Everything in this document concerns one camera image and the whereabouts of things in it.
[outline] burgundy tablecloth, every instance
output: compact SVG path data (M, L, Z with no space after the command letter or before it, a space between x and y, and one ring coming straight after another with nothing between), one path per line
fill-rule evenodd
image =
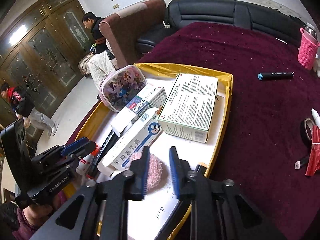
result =
M320 111L320 79L297 61L298 50L263 33L194 23L164 39L140 62L181 63L232 73L226 134L210 176L233 179L285 234L300 239L320 207L320 177L294 163L308 153L300 122ZM261 72L294 72L259 81Z

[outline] black jacket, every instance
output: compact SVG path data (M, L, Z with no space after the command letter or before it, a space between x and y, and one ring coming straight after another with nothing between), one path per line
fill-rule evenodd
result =
M24 117L28 117L35 107L34 103L32 102L30 96L27 94L26 91L21 89L20 87L15 87L13 93L17 92L22 100L19 101L14 95L10 98L10 105L11 107L18 113Z
M91 28L91 33L92 33L92 37L97 40L103 37L102 33L99 30L99 23L102 21L103 19L101 17L97 17L97 19L94 20L92 28ZM101 43L98 44L95 50L94 54L100 54L102 52L104 52L107 49L107 45L106 43Z

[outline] pink knitted cloth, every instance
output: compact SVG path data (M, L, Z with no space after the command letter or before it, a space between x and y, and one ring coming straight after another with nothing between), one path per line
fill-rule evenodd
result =
M134 153L131 155L130 158L132 161L134 161L134 160L140 159L141 156L142 156L142 152ZM147 192L153 187L158 186L161 180L161 174L162 174L161 161L153 154L150 154L150 163L149 163L148 180L147 180Z

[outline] black hair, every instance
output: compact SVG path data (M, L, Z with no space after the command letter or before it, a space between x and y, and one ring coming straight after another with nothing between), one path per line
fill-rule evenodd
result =
M95 20L97 17L93 12L88 12L82 17L83 22L87 22L89 19Z
M12 202L0 205L0 219L5 222L11 231L17 231L20 227L17 216L17 205Z
M115 91L115 83L114 82L110 82L109 83L109 87L112 89L112 92Z
M10 88L9 84L7 82L3 83L0 89L0 93L6 91L8 88Z

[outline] black leather sofa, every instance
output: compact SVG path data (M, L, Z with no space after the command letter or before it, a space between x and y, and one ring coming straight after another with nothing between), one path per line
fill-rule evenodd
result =
M164 23L159 24L138 38L139 54L150 52L156 44L193 22L233 25L267 33L297 47L300 46L300 28L304 23L287 16L277 9L236 0L173 0L169 3Z

